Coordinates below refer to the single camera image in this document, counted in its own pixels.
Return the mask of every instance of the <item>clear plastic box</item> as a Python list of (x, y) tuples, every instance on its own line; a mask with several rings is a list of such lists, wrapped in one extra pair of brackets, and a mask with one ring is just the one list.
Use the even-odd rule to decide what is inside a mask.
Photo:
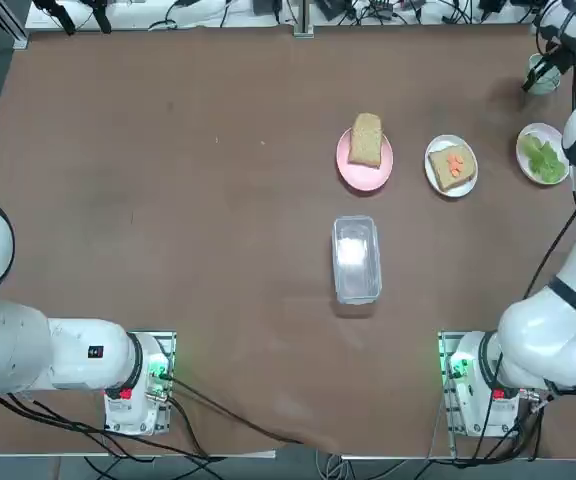
[(381, 292), (377, 227), (372, 218), (339, 217), (332, 228), (332, 265), (339, 303), (362, 305)]

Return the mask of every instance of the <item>bread slice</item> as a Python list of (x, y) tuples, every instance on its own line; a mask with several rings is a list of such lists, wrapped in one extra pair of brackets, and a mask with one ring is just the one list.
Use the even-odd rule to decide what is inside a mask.
[(381, 119), (372, 113), (360, 113), (352, 126), (350, 163), (379, 168), (381, 165)]
[(437, 152), (430, 152), (429, 157), (442, 192), (463, 185), (475, 176), (477, 169), (475, 159), (464, 145), (453, 145)]

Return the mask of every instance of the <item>green lettuce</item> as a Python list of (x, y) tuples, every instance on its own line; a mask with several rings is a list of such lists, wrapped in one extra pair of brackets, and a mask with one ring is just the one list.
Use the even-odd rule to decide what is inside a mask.
[(534, 135), (519, 139), (521, 151), (528, 157), (530, 171), (546, 183), (556, 183), (566, 174), (566, 166), (557, 158), (550, 142), (544, 144)]

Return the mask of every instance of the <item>table surface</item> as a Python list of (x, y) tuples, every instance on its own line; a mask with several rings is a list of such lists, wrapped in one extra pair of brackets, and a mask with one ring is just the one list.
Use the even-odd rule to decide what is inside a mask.
[[(514, 157), (526, 124), (561, 129), (570, 109), (569, 79), (520, 94), (534, 48), (526, 27), (494, 26), (34, 36), (0, 103), (0, 205), (18, 248), (0, 296), (176, 330), (178, 375), (323, 450), (425, 456), (437, 332), (495, 328), (572, 208), (568, 183), (539, 188)], [(363, 111), (383, 119), (395, 165), (360, 197), (334, 152)], [(424, 176), (443, 133), (479, 162), (458, 201)], [(379, 230), (383, 290), (366, 315), (341, 312), (332, 286), (332, 224), (354, 214)], [(102, 423), (98, 392), (42, 398)], [(276, 446), (184, 403), (208, 451)], [(155, 440), (188, 446), (177, 420)], [(0, 453), (90, 451), (0, 408)], [(433, 453), (449, 453), (444, 425)], [(548, 408), (542, 455), (576, 458), (576, 399)]]

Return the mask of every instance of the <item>wire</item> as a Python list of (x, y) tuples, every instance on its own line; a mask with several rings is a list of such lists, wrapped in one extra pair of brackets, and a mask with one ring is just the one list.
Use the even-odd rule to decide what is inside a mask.
[(190, 475), (197, 472), (198, 470), (201, 470), (201, 467), (195, 467), (192, 470), (190, 470), (189, 472), (182, 473), (181, 475), (174, 477), (174, 478), (171, 478), (170, 480), (181, 480), (182, 478), (189, 477)]
[(548, 13), (548, 11), (552, 7), (557, 5), (560, 1), (561, 0), (551, 0), (550, 3), (548, 3), (544, 7), (544, 9), (540, 13), (537, 14), (537, 17), (535, 18), (535, 43), (537, 46), (537, 51), (541, 54), (542, 57), (545, 55), (545, 53), (541, 49), (541, 44), (539, 43), (539, 36), (541, 35), (541, 22), (543, 21), (544, 17)]
[[(425, 464), (419, 469), (417, 474), (415, 475), (415, 479), (418, 479), (423, 475), (423, 473), (430, 468), (430, 466), (434, 463), (433, 460), (430, 460), (432, 456), (432, 451), (435, 448), (435, 439), (437, 438), (437, 430), (439, 428), (439, 418), (441, 416), (442, 407), (446, 401), (445, 397), (445, 390), (446, 386), (448, 385), (448, 380), (446, 380), (441, 386), (441, 397), (439, 398), (439, 407), (437, 408), (437, 413), (435, 414), (435, 426), (432, 429), (432, 437), (430, 439), (430, 448), (428, 449), (428, 453), (426, 454)], [(452, 409), (450, 410), (450, 418), (452, 419)]]
[[(492, 382), (493, 386), (497, 383), (497, 377), (499, 377), (499, 369), (501, 367), (501, 361), (504, 358), (504, 354), (499, 354), (499, 359), (497, 360), (497, 367), (495, 367), (495, 375), (493, 376)], [(488, 408), (486, 409), (486, 419), (484, 420), (484, 426), (481, 429), (481, 435), (479, 435), (479, 441), (477, 442), (477, 448), (475, 448), (475, 452), (472, 454), (472, 460), (477, 458), (479, 455), (479, 450), (481, 449), (481, 443), (484, 441), (484, 435), (486, 434), (486, 428), (488, 427), (488, 420), (490, 420), (490, 411), (492, 409), (492, 400), (493, 400), (493, 389), (490, 388), (490, 398), (488, 399)]]
[(292, 17), (292, 21), (295, 22), (295, 25), (299, 24), (297, 17), (295, 16), (295, 12), (292, 9), (292, 5), (290, 4), (290, 0), (286, 0), (286, 4), (288, 5), (288, 10), (290, 10), (290, 16)]
[(575, 204), (576, 208), (575, 169), (572, 166), (570, 167), (570, 186), (572, 189), (572, 201)]
[(175, 2), (173, 2), (170, 7), (168, 7), (168, 10), (166, 10), (166, 15), (164, 16), (163, 20), (159, 20), (155, 23), (152, 23), (149, 27), (148, 30), (151, 30), (153, 27), (157, 27), (159, 25), (168, 25), (170, 23), (173, 23), (175, 26), (174, 28), (177, 28), (177, 22), (174, 20), (170, 20), (168, 17), (170, 16), (170, 12), (172, 12), (172, 9), (175, 8), (178, 4), (180, 3), (180, 0), (177, 0)]
[(186, 414), (186, 411), (184, 410), (184, 408), (181, 406), (181, 404), (175, 400), (174, 398), (169, 398), (168, 401), (170, 402), (170, 404), (175, 407), (175, 409), (181, 414), (182, 418), (184, 419), (184, 423), (186, 424), (186, 430), (188, 430), (188, 435), (190, 436), (190, 441), (193, 444), (193, 447), (195, 448), (195, 451), (201, 455), (202, 457), (208, 458), (209, 455), (206, 453), (206, 451), (201, 447), (201, 445), (199, 444), (199, 440), (197, 440), (197, 436), (195, 435), (195, 432), (192, 429), (192, 425), (190, 424), (190, 419), (188, 418), (188, 415)]
[(352, 462), (350, 460), (348, 460), (348, 468), (350, 469), (352, 479), (357, 480), (357, 475), (355, 474), (355, 467), (352, 466)]
[(226, 9), (224, 10), (224, 16), (221, 17), (221, 23), (219, 24), (219, 28), (224, 28), (224, 24), (226, 23), (226, 17), (228, 16), (228, 10), (230, 9), (230, 1), (226, 0)]
[(269, 438), (272, 438), (273, 440), (277, 440), (278, 442), (285, 442), (285, 443), (294, 443), (297, 445), (301, 445), (302, 442), (300, 442), (299, 440), (294, 440), (292, 438), (288, 438), (288, 437), (284, 437), (283, 435), (279, 435), (276, 433), (273, 433), (269, 430), (266, 430), (263, 427), (260, 427), (259, 425), (245, 419), (244, 417), (242, 417), (241, 415), (237, 415), (236, 413), (228, 410), (226, 407), (224, 407), (223, 405), (220, 405), (219, 403), (215, 402), (214, 400), (210, 399), (209, 397), (207, 397), (206, 395), (204, 395), (203, 393), (199, 392), (197, 389), (191, 387), (190, 385), (188, 385), (187, 383), (182, 382), (181, 380), (178, 380), (174, 377), (171, 377), (170, 375), (166, 375), (166, 374), (162, 374), (159, 375), (159, 378), (163, 379), (163, 380), (168, 380), (168, 381), (172, 381), (174, 383), (176, 383), (177, 385), (183, 387), (184, 389), (188, 390), (189, 392), (191, 392), (193, 395), (195, 395), (196, 397), (200, 398), (201, 400), (203, 400), (204, 402), (208, 403), (209, 405), (211, 405), (212, 407), (216, 408), (217, 410), (219, 410), (222, 414), (225, 414), (226, 416), (229, 416), (235, 420), (238, 420), (239, 422), (243, 423), (244, 425), (246, 425), (248, 428), (251, 428), (252, 430), (255, 430), (256, 432), (261, 433), (262, 435), (265, 435)]
[(20, 416), (27, 418), (29, 420), (33, 420), (33, 421), (38, 422), (38, 423), (43, 423), (45, 425), (50, 425), (50, 426), (53, 426), (56, 428), (61, 428), (63, 430), (68, 430), (68, 431), (73, 431), (73, 432), (78, 432), (78, 433), (83, 433), (83, 432), (89, 433), (89, 434), (90, 433), (96, 433), (96, 434), (100, 434), (103, 436), (111, 435), (113, 437), (126, 438), (126, 439), (133, 441), (133, 442), (142, 443), (144, 445), (149, 445), (151, 447), (157, 447), (157, 448), (161, 448), (163, 450), (168, 450), (171, 452), (185, 455), (189, 461), (193, 462), (197, 466), (201, 466), (202, 469), (206, 470), (206, 472), (210, 473), (217, 480), (223, 480), (223, 478), (221, 476), (217, 475), (215, 472), (213, 472), (212, 470), (210, 470), (206, 466), (207, 463), (216, 462), (216, 461), (218, 461), (218, 459), (215, 459), (215, 460), (211, 459), (210, 461), (207, 461), (207, 460), (205, 460), (205, 459), (203, 459), (203, 458), (201, 458), (201, 457), (199, 457), (193, 453), (187, 452), (187, 451), (179, 449), (179, 448), (171, 447), (169, 445), (165, 445), (162, 443), (151, 442), (151, 441), (146, 440), (144, 438), (135, 437), (132, 435), (127, 435), (127, 434), (120, 433), (120, 432), (100, 430), (98, 428), (94, 428), (94, 427), (92, 427), (86, 423), (82, 423), (82, 422), (74, 422), (71, 420), (64, 422), (64, 421), (59, 420), (58, 417), (54, 417), (53, 419), (43, 418), (43, 416), (42, 416), (43, 414), (41, 414), (41, 412), (37, 412), (35, 410), (27, 408), (27, 410), (32, 412), (32, 413), (30, 413), (24, 409), (20, 409), (20, 408), (15, 407), (14, 405), (9, 404), (8, 402), (6, 402), (1, 397), (0, 397), (0, 405), (2, 405), (6, 409), (12, 411), (13, 413), (16, 413), (17, 415), (20, 415)]
[(528, 298), (528, 296), (530, 295), (530, 292), (532, 291), (532, 288), (535, 286), (535, 282), (537, 281), (539, 274), (541, 273), (544, 266), (546, 265), (546, 262), (548, 262), (550, 255), (552, 255), (552, 252), (554, 252), (555, 248), (557, 248), (557, 245), (559, 245), (559, 242), (561, 241), (561, 239), (563, 238), (565, 233), (568, 231), (568, 228), (570, 228), (570, 225), (575, 220), (575, 217), (576, 217), (576, 207), (575, 207), (574, 211), (572, 212), (572, 214), (570, 215), (570, 217), (568, 217), (566, 224), (559, 231), (559, 233), (555, 237), (555, 240), (553, 240), (552, 244), (550, 245), (550, 247), (546, 251), (546, 254), (544, 255), (543, 259), (539, 263), (539, 266), (537, 267), (537, 271), (535, 272), (532, 279), (530, 280), (530, 284), (528, 285), (528, 288), (526, 289), (526, 293), (524, 293), (524, 297), (523, 297), (524, 299)]
[(572, 111), (576, 109), (576, 60), (572, 64)]
[(341, 25), (344, 22), (344, 20), (348, 17), (354, 17), (354, 18), (357, 17), (357, 10), (355, 10), (355, 5), (357, 5), (358, 1), (359, 0), (355, 0), (352, 3), (351, 7), (346, 9), (346, 11), (344, 12), (344, 16), (341, 17), (341, 20), (339, 20), (339, 23), (337, 24), (337, 26)]
[(117, 465), (117, 463), (119, 463), (121, 459), (115, 460), (115, 462), (110, 466), (110, 468), (108, 468), (105, 472), (101, 469), (99, 469), (98, 467), (95, 466), (95, 464), (93, 464), (88, 457), (84, 457), (84, 461), (88, 464), (88, 466), (90, 468), (92, 468), (95, 472), (97, 472), (99, 474), (99, 477), (97, 477), (97, 480), (99, 480), (99, 478), (107, 478), (108, 480), (119, 480), (117, 477), (113, 477), (112, 475), (110, 475), (108, 472), (110, 471), (110, 469), (112, 467), (114, 467), (115, 465)]
[(90, 15), (88, 15), (88, 18), (86, 20), (84, 20), (82, 22), (81, 25), (79, 25), (77, 28), (75, 28), (75, 31), (78, 32), (79, 30), (81, 30), (83, 27), (86, 26), (86, 24), (88, 23), (88, 21), (92, 18), (92, 14), (94, 13), (93, 10), (90, 10)]
[(322, 472), (319, 465), (319, 451), (315, 450), (315, 466), (321, 480), (347, 480), (350, 474), (348, 462), (340, 455), (330, 455), (326, 461), (326, 471)]
[(523, 17), (521, 17), (519, 21), (517, 21), (517, 24), (520, 25), (524, 23), (524, 21), (528, 18), (528, 15), (530, 15), (531, 13), (532, 13), (532, 7), (528, 7), (528, 11), (526, 11), (526, 14)]
[(406, 19), (405, 19), (404, 17), (402, 17), (401, 15), (399, 15), (399, 14), (398, 14), (397, 12), (395, 12), (394, 10), (393, 10), (393, 12), (392, 12), (392, 16), (393, 16), (393, 17), (397, 17), (399, 20), (401, 20), (402, 22), (404, 22), (404, 25), (410, 25), (410, 24), (406, 21)]
[(445, 0), (435, 0), (435, 1), (437, 1), (439, 3), (443, 3), (444, 5), (448, 5), (449, 7), (454, 8), (455, 11), (459, 12), (459, 14), (461, 15), (461, 18), (464, 19), (464, 23), (472, 23), (472, 22), (468, 21), (468, 16), (466, 15), (466, 12), (464, 12), (461, 8), (459, 8), (456, 3), (448, 3)]
[(410, 2), (410, 6), (412, 7), (413, 12), (415, 12), (415, 18), (417, 19), (417, 23), (421, 25), (421, 7), (417, 8), (415, 5), (415, 0), (408, 0)]
[[(46, 419), (46, 420), (53, 420), (53, 419), (58, 419), (64, 423), (72, 423), (69, 420), (65, 419), (64, 417), (62, 417), (61, 415), (55, 413), (54, 411), (52, 411), (50, 408), (48, 408), (47, 406), (45, 406), (44, 404), (40, 403), (40, 402), (33, 402), (35, 403), (38, 407), (44, 409), (45, 411), (47, 411), (50, 416), (48, 415), (44, 415), (41, 412), (37, 412), (35, 410), (32, 410), (31, 408), (26, 407), (21, 401), (19, 401), (19, 399), (17, 397), (15, 397), (15, 395), (8, 394), (8, 397), (12, 400), (12, 402), (17, 405), (17, 407), (21, 410), (23, 410), (24, 412), (28, 413), (29, 415), (36, 415), (40, 418)], [(73, 428), (77, 428), (78, 425), (72, 423)], [(90, 440), (92, 440), (93, 442), (95, 442), (97, 445), (99, 445), (103, 450), (105, 450), (107, 453), (109, 453), (110, 455), (117, 457), (117, 458), (129, 458), (135, 462), (151, 462), (152, 460), (144, 460), (144, 459), (140, 459), (140, 458), (136, 458), (133, 457), (132, 455), (130, 455), (122, 446), (121, 444), (119, 444), (114, 438), (105, 435), (103, 433), (100, 433), (101, 436), (107, 438), (108, 440), (110, 440), (111, 442), (113, 442), (115, 444), (115, 446), (119, 449), (119, 451), (121, 451), (124, 454), (124, 457), (120, 457), (119, 455), (117, 455), (115, 452), (113, 452), (107, 445), (104, 445), (103, 442), (97, 440), (95, 437), (93, 437), (90, 433), (87, 433), (85, 431), (83, 431), (82, 429), (78, 429), (78, 431), (80, 431), (85, 437), (89, 438)]]
[(369, 1), (369, 9), (372, 9), (373, 14), (372, 16), (374, 16), (377, 20), (379, 20), (379, 23), (381, 24), (381, 26), (384, 26), (384, 21), (381, 18), (381, 15), (379, 15), (379, 10), (377, 10), (377, 7), (375, 7), (375, 4), (372, 0), (368, 0)]

